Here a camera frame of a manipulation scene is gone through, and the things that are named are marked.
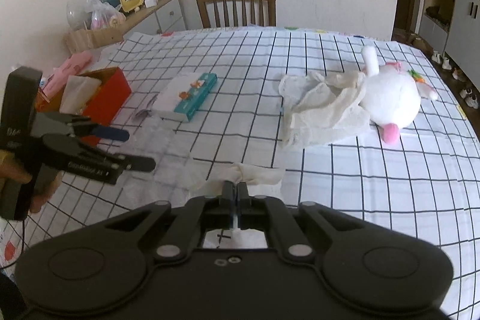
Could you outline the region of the red tin box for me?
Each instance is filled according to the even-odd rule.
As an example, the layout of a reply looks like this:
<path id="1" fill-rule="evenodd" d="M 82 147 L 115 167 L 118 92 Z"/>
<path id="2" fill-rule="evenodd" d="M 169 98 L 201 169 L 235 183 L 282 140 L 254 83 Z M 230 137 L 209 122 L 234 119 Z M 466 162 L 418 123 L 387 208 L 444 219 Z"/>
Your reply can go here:
<path id="1" fill-rule="evenodd" d="M 86 72 L 79 76 L 100 80 L 100 85 L 95 90 L 91 99 L 83 105 L 79 115 L 89 117 L 100 125 L 110 126 L 112 120 L 116 117 L 120 108 L 132 93 L 124 73 L 118 67 L 110 67 Z M 43 97 L 39 93 L 35 105 L 37 111 L 59 111 L 65 88 L 66 85 L 61 87 L 52 97 Z M 86 136 L 82 138 L 82 141 L 91 146 L 96 146 L 100 140 L 98 136 Z"/>

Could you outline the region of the white gauze cloth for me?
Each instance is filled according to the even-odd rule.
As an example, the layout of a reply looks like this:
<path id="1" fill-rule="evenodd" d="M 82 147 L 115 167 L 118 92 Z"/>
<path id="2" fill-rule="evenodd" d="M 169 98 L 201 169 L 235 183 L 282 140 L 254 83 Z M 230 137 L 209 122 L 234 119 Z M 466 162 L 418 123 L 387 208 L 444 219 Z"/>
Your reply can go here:
<path id="1" fill-rule="evenodd" d="M 283 147 L 301 150 L 370 132 L 370 114 L 360 106 L 365 80 L 359 71 L 282 76 L 278 93 L 283 98 Z"/>

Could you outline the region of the white plush unicorn toy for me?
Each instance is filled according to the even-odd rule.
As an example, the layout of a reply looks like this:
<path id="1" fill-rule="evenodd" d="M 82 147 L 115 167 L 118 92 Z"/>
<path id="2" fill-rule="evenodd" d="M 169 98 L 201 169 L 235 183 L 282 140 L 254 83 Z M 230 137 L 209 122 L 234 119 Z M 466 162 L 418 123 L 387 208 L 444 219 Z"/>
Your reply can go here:
<path id="1" fill-rule="evenodd" d="M 394 145 L 400 131 L 418 115 L 421 100 L 435 101 L 439 95 L 417 72 L 404 69 L 401 62 L 381 65 L 372 46 L 364 46 L 361 56 L 365 63 L 365 95 L 360 105 L 382 130 L 384 143 Z"/>

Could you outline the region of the white tissue paper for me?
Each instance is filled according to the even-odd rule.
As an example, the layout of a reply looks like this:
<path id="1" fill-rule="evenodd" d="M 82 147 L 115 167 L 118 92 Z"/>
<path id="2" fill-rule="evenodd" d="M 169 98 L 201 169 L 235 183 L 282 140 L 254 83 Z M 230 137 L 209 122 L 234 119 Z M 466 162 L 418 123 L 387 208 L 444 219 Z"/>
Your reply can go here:
<path id="1" fill-rule="evenodd" d="M 69 76 L 62 95 L 59 112 L 79 115 L 88 101 L 97 93 L 101 80 L 89 76 Z"/>

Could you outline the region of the clear plastic bag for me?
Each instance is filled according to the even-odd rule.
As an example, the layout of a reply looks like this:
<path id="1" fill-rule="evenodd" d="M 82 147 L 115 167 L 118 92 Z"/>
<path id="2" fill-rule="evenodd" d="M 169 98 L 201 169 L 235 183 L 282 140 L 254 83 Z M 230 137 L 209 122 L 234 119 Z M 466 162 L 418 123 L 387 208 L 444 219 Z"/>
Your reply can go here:
<path id="1" fill-rule="evenodd" d="M 209 162 L 192 156 L 192 136 L 182 136 L 167 127 L 158 117 L 148 118 L 128 141 L 120 146 L 122 154 L 151 157 L 155 169 L 149 173 L 126 171 L 116 187 L 118 204 L 130 210 L 156 201 L 172 206 L 184 205 L 196 196 L 220 196 L 223 184 L 247 184 L 251 196 L 284 199 L 281 187 L 286 171 L 245 163 L 210 168 Z"/>

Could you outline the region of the teal tissue pack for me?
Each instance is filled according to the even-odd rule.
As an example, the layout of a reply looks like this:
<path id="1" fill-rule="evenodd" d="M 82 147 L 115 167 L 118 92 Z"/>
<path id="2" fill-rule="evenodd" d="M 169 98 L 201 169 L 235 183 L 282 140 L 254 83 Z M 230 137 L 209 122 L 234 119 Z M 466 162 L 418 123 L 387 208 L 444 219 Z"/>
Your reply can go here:
<path id="1" fill-rule="evenodd" d="M 160 118 L 189 122 L 216 86 L 215 73 L 187 73 L 171 79 L 159 93 L 151 110 Z"/>

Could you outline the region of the checkered tablecloth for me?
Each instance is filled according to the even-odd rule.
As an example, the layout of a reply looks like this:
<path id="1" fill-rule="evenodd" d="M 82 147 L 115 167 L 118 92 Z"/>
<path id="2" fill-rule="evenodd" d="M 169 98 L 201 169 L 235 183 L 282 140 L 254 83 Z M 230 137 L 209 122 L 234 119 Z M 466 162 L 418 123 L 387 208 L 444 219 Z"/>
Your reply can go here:
<path id="1" fill-rule="evenodd" d="M 304 150 L 281 143 L 284 75 L 328 76 L 363 68 L 363 37 L 304 30 L 240 28 L 149 36 L 134 33 L 99 55 L 120 68 L 132 93 L 113 124 L 135 133 L 153 117 L 150 104 L 179 74 L 212 72 L 218 81 L 186 124 L 192 156 L 210 168 L 245 163 L 286 171 L 288 205 L 318 202 L 439 246 L 454 267 L 442 304 L 452 319 L 479 317 L 479 138 L 430 60 L 395 41 L 373 40 L 380 63 L 401 62 L 439 94 L 422 101 L 394 145 L 379 131 Z"/>

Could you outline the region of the plastic bag of items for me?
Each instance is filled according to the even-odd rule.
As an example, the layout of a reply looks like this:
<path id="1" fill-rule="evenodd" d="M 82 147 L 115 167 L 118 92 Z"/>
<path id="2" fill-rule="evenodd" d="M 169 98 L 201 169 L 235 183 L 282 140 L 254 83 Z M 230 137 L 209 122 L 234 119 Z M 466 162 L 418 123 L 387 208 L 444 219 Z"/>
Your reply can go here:
<path id="1" fill-rule="evenodd" d="M 100 0 L 89 0 L 89 12 L 91 13 L 91 30 L 116 28 L 126 21 L 124 14 L 109 3 Z"/>

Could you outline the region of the wooden side cabinet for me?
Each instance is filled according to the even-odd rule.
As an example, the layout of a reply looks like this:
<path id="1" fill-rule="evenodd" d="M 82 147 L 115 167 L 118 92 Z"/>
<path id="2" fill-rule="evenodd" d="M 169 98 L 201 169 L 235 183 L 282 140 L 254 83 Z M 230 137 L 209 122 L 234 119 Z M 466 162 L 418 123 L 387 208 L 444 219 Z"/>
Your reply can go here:
<path id="1" fill-rule="evenodd" d="M 70 53 L 74 54 L 119 43 L 134 32 L 155 35 L 182 31 L 186 26 L 181 8 L 180 0 L 159 0 L 154 7 L 143 7 L 132 13 L 118 27 L 80 29 L 67 33 L 64 41 Z"/>

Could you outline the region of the wooden chair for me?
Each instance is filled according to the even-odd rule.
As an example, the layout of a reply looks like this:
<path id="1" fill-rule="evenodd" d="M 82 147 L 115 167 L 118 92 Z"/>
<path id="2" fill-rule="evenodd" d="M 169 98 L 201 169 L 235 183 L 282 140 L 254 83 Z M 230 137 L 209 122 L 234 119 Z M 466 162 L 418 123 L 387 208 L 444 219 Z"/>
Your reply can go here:
<path id="1" fill-rule="evenodd" d="M 196 0 L 204 28 L 274 27 L 277 0 Z"/>

